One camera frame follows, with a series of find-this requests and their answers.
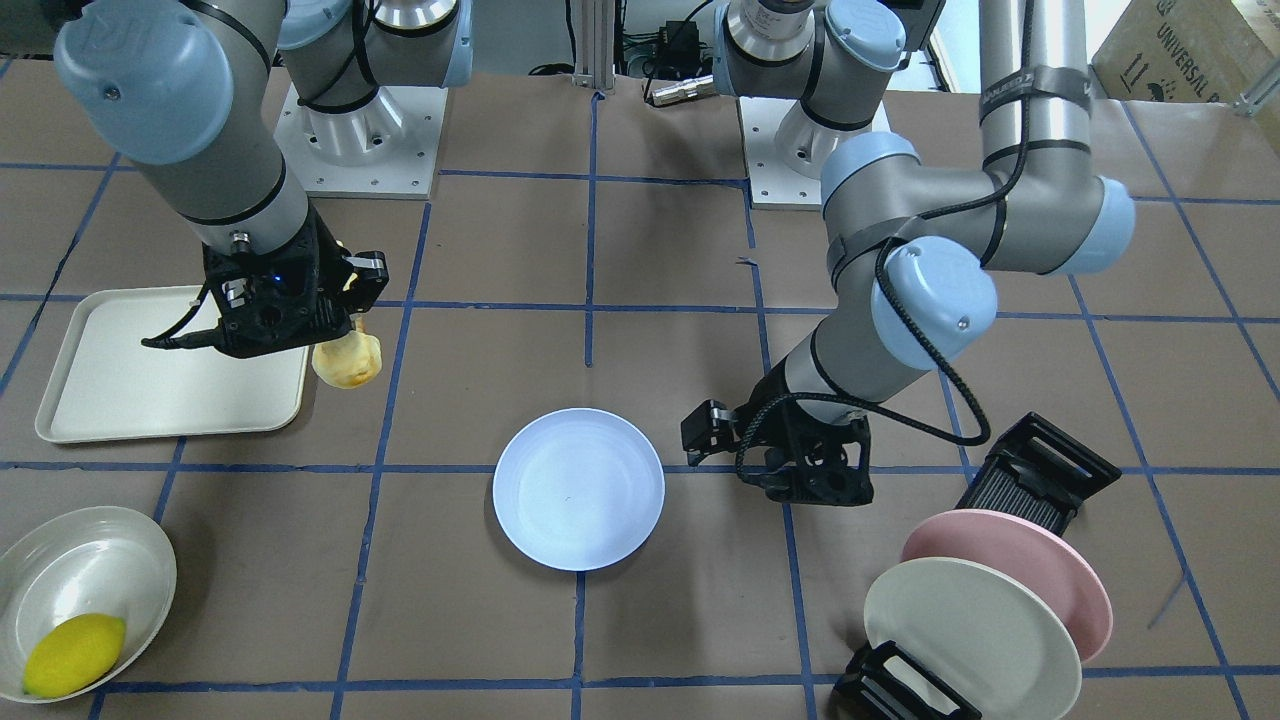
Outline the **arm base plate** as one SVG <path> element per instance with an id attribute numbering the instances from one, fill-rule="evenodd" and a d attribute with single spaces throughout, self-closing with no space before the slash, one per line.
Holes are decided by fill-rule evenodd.
<path id="1" fill-rule="evenodd" d="M 797 100 L 741 97 L 739 110 L 751 204 L 764 210 L 819 210 L 826 159 L 846 138 L 890 129 L 884 108 L 855 131 L 815 123 Z"/>
<path id="2" fill-rule="evenodd" d="M 429 200 L 449 95 L 383 87 L 369 105 L 329 114 L 289 88 L 274 140 L 314 199 Z"/>

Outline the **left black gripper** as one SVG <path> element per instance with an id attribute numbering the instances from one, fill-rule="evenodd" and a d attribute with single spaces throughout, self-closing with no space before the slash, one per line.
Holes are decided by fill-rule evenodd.
<path id="1" fill-rule="evenodd" d="M 765 375 L 735 410 L 735 474 L 781 503 L 856 507 L 874 498 L 870 424 L 851 410 L 876 405 L 847 393 L 791 391 Z"/>

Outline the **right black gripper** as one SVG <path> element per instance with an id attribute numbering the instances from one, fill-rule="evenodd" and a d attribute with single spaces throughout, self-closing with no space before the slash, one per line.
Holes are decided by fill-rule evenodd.
<path id="1" fill-rule="evenodd" d="M 370 336 L 366 311 L 389 283 L 381 251 L 351 252 L 315 210 L 300 231 L 266 254 L 204 250 L 204 272 L 216 302 L 212 329 L 142 338 L 146 348 L 215 348 L 257 357 L 338 340 Z"/>

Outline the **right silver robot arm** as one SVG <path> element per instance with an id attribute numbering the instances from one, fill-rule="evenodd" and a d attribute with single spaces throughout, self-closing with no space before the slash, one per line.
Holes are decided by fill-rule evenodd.
<path id="1" fill-rule="evenodd" d="M 353 334 L 388 261 L 335 240 L 310 191 L 428 188 L 396 91 L 466 85 L 472 37 L 468 1 L 90 1 L 65 22 L 60 81 L 204 246 L 216 325 L 143 346 L 257 357 Z"/>

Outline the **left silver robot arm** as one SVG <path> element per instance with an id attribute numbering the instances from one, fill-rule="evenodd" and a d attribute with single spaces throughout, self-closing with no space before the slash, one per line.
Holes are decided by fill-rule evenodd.
<path id="1" fill-rule="evenodd" d="M 681 424 L 691 465 L 730 452 L 781 503 L 873 497 L 869 415 L 951 445 L 992 429 L 955 357 L 997 314 L 993 272 L 1079 275 L 1132 242 L 1126 187 L 1096 174 L 1093 90 L 1079 1 L 983 1 L 977 169 L 928 167 L 870 122 L 909 32 L 906 3 L 731 1 L 718 13 L 716 87 L 792 99 L 844 140 L 820 164 L 835 310 L 730 409 Z"/>

